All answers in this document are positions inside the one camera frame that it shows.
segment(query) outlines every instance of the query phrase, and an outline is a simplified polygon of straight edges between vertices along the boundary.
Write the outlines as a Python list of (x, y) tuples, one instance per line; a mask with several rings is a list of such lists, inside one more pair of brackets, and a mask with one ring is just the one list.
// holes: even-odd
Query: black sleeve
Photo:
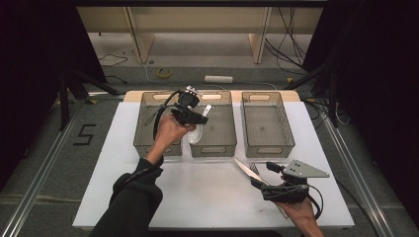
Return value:
[[(135, 171), (153, 166), (145, 159), (139, 159)], [(155, 180), (163, 170), (152, 169), (125, 185), (116, 195), (108, 210), (96, 224), (90, 236), (148, 236), (148, 224), (163, 199)], [(114, 184), (114, 192), (131, 174), (122, 175)]]

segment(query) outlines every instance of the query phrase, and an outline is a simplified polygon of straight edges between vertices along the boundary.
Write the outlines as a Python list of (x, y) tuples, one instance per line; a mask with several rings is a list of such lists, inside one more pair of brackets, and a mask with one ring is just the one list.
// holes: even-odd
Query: wrist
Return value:
[(317, 225), (315, 219), (306, 219), (302, 221), (298, 226), (298, 229), (304, 235), (304, 237), (323, 237), (323, 233)]
[(150, 150), (148, 151), (147, 157), (145, 159), (148, 162), (150, 162), (152, 165), (156, 165), (159, 163), (166, 149), (167, 149), (166, 145), (159, 142), (154, 142), (151, 145)]

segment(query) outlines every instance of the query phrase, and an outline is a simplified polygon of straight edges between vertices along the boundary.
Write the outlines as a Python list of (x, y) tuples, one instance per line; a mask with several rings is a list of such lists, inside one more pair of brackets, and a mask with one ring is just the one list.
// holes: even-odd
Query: white tabletop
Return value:
[[(108, 208), (114, 181), (131, 173), (138, 162), (133, 138), (140, 103), (120, 103), (104, 147), (80, 204), (73, 226), (90, 229)], [(330, 174), (330, 178), (310, 178), (308, 183), (320, 189), (324, 210), (317, 220), (321, 227), (348, 228), (354, 225), (348, 207), (334, 180), (318, 137), (302, 102), (285, 102), (295, 140), (289, 158), (246, 158), (240, 104), (233, 103), (237, 147), (235, 157), (244, 163), (258, 162), (258, 169), (271, 185), (280, 184), (280, 175), (268, 171), (266, 161), (282, 165), (296, 159)], [(150, 228), (166, 229), (277, 229), (292, 227), (277, 208), (263, 200), (259, 190), (231, 157), (193, 158), (186, 136), (183, 155), (165, 157), (164, 172), (157, 179), (163, 201)], [(314, 189), (310, 194), (321, 204)]]

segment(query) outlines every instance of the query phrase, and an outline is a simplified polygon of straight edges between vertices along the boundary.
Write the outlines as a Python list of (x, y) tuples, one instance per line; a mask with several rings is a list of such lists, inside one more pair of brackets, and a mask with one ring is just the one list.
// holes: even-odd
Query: hand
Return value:
[(180, 125), (172, 115), (160, 119), (154, 143), (147, 154), (147, 160), (155, 165), (164, 151), (173, 143), (182, 139), (189, 131), (195, 130), (195, 125)]
[(311, 200), (308, 197), (306, 197), (302, 203), (287, 204), (274, 201), (274, 204), (284, 210), (287, 216), (293, 221), (293, 224), (302, 232), (305, 237), (323, 236), (323, 233), (318, 227), (317, 221), (314, 217)]

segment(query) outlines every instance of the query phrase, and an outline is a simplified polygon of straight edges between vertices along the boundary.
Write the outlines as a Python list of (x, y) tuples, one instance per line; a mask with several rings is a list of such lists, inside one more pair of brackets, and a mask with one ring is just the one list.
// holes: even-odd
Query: plastic bin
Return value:
[(231, 93), (228, 91), (205, 91), (198, 95), (200, 103), (194, 109), (202, 113), (206, 105), (211, 105), (207, 124), (203, 126), (203, 136), (196, 144), (191, 144), (193, 157), (232, 157), (237, 138)]
[(295, 143), (279, 92), (243, 92), (241, 111), (248, 158), (289, 157)]
[[(141, 106), (139, 108), (138, 122), (135, 130), (135, 137), (133, 146), (136, 148), (140, 157), (145, 157), (154, 142), (153, 127), (155, 121), (155, 114), (160, 109), (160, 105), (169, 98), (172, 92), (144, 92), (141, 98)], [(178, 95), (174, 96), (168, 103), (173, 105), (178, 101)], [(167, 109), (163, 116), (170, 113)], [(180, 156), (182, 155), (182, 141), (179, 141), (164, 152), (165, 156)]]

